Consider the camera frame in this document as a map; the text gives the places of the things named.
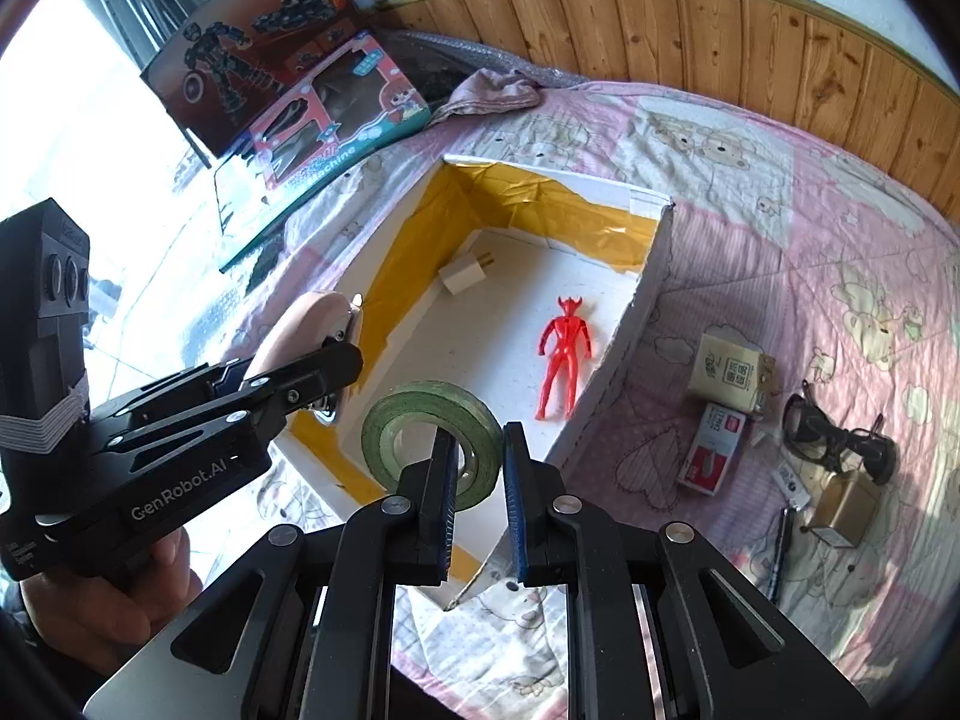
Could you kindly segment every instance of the wooden wall paneling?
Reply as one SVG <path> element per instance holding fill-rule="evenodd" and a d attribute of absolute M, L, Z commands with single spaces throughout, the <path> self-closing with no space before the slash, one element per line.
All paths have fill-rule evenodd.
<path fill-rule="evenodd" d="M 683 89 L 677 0 L 616 0 L 631 81 Z"/>
<path fill-rule="evenodd" d="M 803 74 L 794 124 L 843 146 L 863 76 L 867 44 L 845 30 L 806 17 Z"/>
<path fill-rule="evenodd" d="M 510 0 L 464 0 L 480 40 L 529 59 L 520 21 Z"/>
<path fill-rule="evenodd" d="M 740 105 L 793 124 L 803 71 L 806 15 L 771 0 L 742 0 Z"/>
<path fill-rule="evenodd" d="M 627 55 L 616 0 L 560 0 L 570 25 L 580 72 L 592 79 L 626 81 Z"/>
<path fill-rule="evenodd" d="M 960 221 L 960 134 L 953 142 L 947 165 L 930 193 L 930 202 L 945 217 Z"/>
<path fill-rule="evenodd" d="M 580 72 L 570 27 L 560 0 L 510 0 L 520 22 L 530 61 Z"/>
<path fill-rule="evenodd" d="M 426 3 L 407 2 L 405 5 L 383 10 L 371 17 L 374 26 L 390 29 L 416 29 L 420 32 L 440 32 Z"/>
<path fill-rule="evenodd" d="M 890 175 L 917 194 L 930 196 L 947 165 L 958 127 L 960 106 L 928 81 L 920 81 Z"/>
<path fill-rule="evenodd" d="M 464 0 L 425 0 L 425 2 L 440 33 L 474 43 L 480 42 L 480 33 L 473 23 Z"/>
<path fill-rule="evenodd" d="M 904 63 L 884 50 L 867 46 L 863 81 L 844 148 L 889 172 L 904 141 L 919 82 L 917 74 Z"/>
<path fill-rule="evenodd" d="M 683 78 L 698 95 L 737 105 L 743 22 L 740 0 L 678 0 Z"/>

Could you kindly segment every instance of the qr code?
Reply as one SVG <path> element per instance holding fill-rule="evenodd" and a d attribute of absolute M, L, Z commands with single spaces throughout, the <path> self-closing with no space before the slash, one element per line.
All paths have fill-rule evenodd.
<path fill-rule="evenodd" d="M 736 357 L 729 357 L 727 359 L 727 369 L 723 374 L 724 384 L 747 389 L 747 384 L 750 382 L 750 374 L 753 370 L 754 367 L 748 362 L 737 360 Z"/>

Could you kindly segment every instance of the green tape roll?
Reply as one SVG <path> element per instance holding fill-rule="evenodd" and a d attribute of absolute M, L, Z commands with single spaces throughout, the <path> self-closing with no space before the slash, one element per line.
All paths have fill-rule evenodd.
<path fill-rule="evenodd" d="M 464 451 L 464 468 L 457 479 L 458 512 L 476 506 L 493 492 L 503 455 L 499 423 L 490 409 L 462 386 L 431 381 L 395 386 L 373 404 L 363 420 L 360 445 L 364 460 L 387 491 L 397 490 L 402 471 L 395 454 L 397 437 L 414 422 L 442 427 Z"/>

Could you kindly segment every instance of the toy box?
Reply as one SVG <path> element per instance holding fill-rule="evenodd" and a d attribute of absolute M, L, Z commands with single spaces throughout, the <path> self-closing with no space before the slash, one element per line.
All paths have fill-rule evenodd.
<path fill-rule="evenodd" d="M 704 333 L 688 390 L 704 400 L 762 418 L 774 386 L 775 365 L 776 360 L 761 351 Z"/>
<path fill-rule="evenodd" d="M 171 118 L 220 157 L 362 25 L 350 0 L 207 0 L 142 77 Z"/>
<path fill-rule="evenodd" d="M 697 435 L 686 453 L 677 481 L 698 493 L 717 495 L 730 469 L 747 415 L 707 403 Z"/>
<path fill-rule="evenodd" d="M 664 278 L 671 224 L 669 197 L 655 191 L 449 155 L 397 202 L 336 285 L 360 293 L 364 311 L 364 369 L 339 421 L 326 427 L 299 412 L 275 445 L 346 519 L 384 494 L 361 449 L 371 405 L 397 384 L 439 380 L 472 392 L 498 423 L 521 421 L 537 460 L 565 472 L 586 463 L 587 437 L 617 396 Z M 453 295 L 440 271 L 467 253 L 485 263 L 484 278 Z M 557 385 L 546 419 L 534 419 L 547 370 L 536 351 L 558 296 L 583 299 L 593 354 L 581 361 L 570 419 Z M 404 428 L 402 461 L 424 459 L 434 433 L 424 423 Z M 490 497 L 458 512 L 449 580 L 424 589 L 439 605 L 484 589 L 478 572 L 507 527 L 503 490 L 501 474 Z"/>
<path fill-rule="evenodd" d="M 301 76 L 218 167 L 222 271 L 343 170 L 429 118 L 380 44 L 357 34 Z"/>

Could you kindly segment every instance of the horned red figurine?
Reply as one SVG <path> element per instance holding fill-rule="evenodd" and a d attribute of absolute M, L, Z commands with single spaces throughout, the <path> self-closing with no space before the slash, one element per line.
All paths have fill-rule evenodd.
<path fill-rule="evenodd" d="M 573 298 L 560 300 L 560 298 L 557 298 L 557 303 L 560 305 L 560 309 L 563 310 L 563 317 L 550 319 L 550 323 L 546 326 L 544 334 L 541 336 L 541 342 L 536 351 L 539 355 L 542 356 L 546 353 L 546 340 L 550 337 L 550 333 L 555 332 L 557 334 L 557 345 L 554 346 L 553 352 L 550 354 L 550 362 L 546 368 L 546 378 L 544 379 L 544 386 L 541 389 L 541 403 L 536 410 L 537 419 L 545 418 L 546 404 L 547 401 L 550 400 L 550 388 L 553 386 L 553 380 L 564 362 L 566 362 L 565 418 L 570 419 L 570 415 L 573 414 L 573 405 L 577 402 L 577 338 L 580 336 L 580 333 L 584 334 L 584 340 L 587 342 L 587 360 L 593 355 L 593 351 L 590 349 L 590 331 L 587 330 L 587 322 L 584 322 L 580 317 L 574 315 L 583 302 L 584 298 L 580 298 L 579 300 L 574 300 Z"/>

